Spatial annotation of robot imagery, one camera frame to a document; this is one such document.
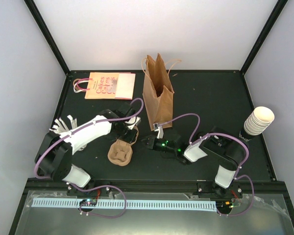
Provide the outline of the brown paper bag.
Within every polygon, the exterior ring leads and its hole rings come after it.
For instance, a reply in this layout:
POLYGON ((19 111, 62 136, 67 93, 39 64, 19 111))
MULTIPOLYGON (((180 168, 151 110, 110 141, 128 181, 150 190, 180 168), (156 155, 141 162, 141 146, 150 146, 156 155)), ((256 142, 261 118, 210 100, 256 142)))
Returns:
POLYGON ((170 71, 180 59, 164 62, 158 53, 156 59, 147 55, 142 59, 142 71, 145 74, 143 99, 150 129, 154 124, 163 124, 163 128, 172 127, 174 90, 170 80, 170 71))

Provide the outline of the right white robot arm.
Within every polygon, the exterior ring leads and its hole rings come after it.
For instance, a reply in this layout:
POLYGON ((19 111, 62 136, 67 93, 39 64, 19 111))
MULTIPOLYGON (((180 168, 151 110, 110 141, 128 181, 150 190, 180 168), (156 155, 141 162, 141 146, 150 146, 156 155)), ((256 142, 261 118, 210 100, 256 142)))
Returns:
POLYGON ((143 145, 149 150, 168 153, 171 158, 184 165, 193 164, 206 157, 217 161, 218 170, 213 192, 218 197, 225 197, 231 191, 232 181, 249 156, 246 141, 217 127, 203 136, 198 134, 191 143, 183 142, 182 137, 175 132, 165 138, 162 127, 157 127, 156 132, 157 135, 142 139, 143 145))

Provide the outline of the brown pulp cup carrier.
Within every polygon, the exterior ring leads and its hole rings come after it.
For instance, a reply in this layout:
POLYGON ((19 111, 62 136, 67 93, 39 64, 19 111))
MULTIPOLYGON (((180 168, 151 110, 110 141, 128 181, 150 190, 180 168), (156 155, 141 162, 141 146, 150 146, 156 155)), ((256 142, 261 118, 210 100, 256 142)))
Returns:
POLYGON ((132 145, 136 143, 139 134, 136 134, 134 142, 127 143, 122 140, 116 140, 108 151, 108 160, 115 165, 126 166, 130 163, 133 149, 132 145))

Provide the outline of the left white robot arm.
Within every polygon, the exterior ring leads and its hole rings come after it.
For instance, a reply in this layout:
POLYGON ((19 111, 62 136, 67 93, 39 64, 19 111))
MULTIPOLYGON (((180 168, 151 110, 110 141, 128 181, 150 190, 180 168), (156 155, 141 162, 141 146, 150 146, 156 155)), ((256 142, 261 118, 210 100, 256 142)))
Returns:
POLYGON ((56 125, 45 135, 35 158, 36 178, 65 181, 78 186, 84 195, 91 195, 96 184, 89 173, 73 164, 73 155, 83 150, 88 143, 109 136, 116 141, 110 146, 108 160, 119 166, 129 164, 140 121, 136 114, 127 116, 110 110, 81 126, 76 126, 76 121, 72 119, 72 129, 68 129, 61 119, 56 120, 56 125))

